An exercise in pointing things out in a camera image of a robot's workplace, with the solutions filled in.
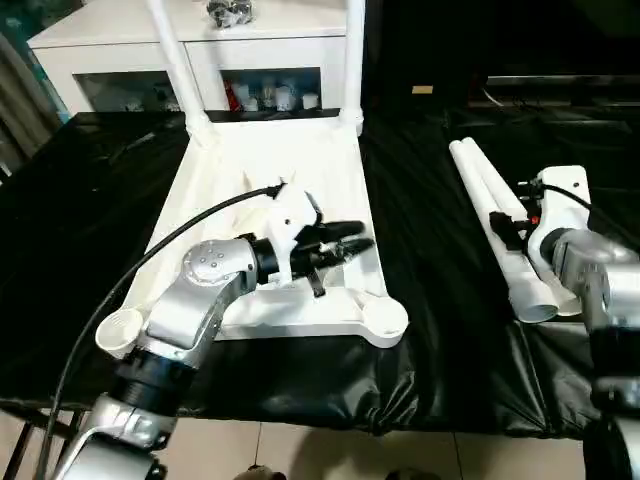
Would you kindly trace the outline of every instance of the glass cabinet door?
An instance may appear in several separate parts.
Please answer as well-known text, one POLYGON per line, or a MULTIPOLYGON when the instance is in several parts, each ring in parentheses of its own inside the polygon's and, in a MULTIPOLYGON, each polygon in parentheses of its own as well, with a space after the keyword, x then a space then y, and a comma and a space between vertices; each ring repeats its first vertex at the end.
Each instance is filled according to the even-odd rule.
POLYGON ((74 74, 96 112, 180 111, 167 72, 74 74))

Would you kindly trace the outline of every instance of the black plastic sheet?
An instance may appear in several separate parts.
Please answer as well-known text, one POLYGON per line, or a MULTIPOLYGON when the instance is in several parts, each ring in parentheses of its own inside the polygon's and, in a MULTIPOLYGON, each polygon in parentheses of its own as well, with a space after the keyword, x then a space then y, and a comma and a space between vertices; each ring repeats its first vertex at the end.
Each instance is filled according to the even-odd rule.
MULTIPOLYGON (((182 413, 374 433, 580 438, 597 417, 580 319, 513 320, 448 143, 473 136, 514 184, 548 165, 584 165, 593 202, 640 235, 640 115, 372 111, 366 118, 367 187, 387 287, 409 312, 404 338, 388 350, 356 337, 218 342, 182 413)), ((179 114, 79 115, 0 187, 0 405, 49 405, 83 322, 144 251, 187 142, 179 114)), ((113 370, 88 342, 64 405, 89 408, 113 370)))

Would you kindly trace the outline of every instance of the white shelf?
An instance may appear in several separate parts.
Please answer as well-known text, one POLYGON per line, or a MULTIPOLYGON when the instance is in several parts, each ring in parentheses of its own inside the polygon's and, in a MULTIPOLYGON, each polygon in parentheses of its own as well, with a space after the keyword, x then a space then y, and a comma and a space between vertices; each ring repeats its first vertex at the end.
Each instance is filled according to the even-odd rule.
MULTIPOLYGON (((168 0, 180 42, 332 37, 346 34, 345 0, 254 0, 247 25, 216 29, 205 3, 168 0)), ((144 0, 95 0, 29 40, 31 48, 156 42, 144 0)))

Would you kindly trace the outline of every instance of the curtain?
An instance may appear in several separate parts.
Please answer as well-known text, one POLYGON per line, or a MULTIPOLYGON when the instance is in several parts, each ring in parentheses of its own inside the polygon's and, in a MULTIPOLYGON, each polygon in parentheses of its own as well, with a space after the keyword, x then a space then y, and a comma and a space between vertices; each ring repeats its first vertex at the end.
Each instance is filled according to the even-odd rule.
POLYGON ((0 163, 15 171, 60 125, 46 92, 0 33, 0 163))

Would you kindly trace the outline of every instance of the white cabinet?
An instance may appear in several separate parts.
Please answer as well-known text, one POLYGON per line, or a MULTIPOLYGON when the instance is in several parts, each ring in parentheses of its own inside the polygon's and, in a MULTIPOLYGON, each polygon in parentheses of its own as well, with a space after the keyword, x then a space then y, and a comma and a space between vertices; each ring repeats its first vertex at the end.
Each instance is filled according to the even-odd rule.
MULTIPOLYGON (((168 7, 206 109, 229 108, 223 79, 260 90, 263 77, 298 78, 299 96, 317 89, 323 108, 340 106, 344 0, 254 0, 255 20, 226 30, 213 27, 202 2, 168 7)), ((175 106, 144 0, 95 0, 29 45, 72 115, 175 106)))

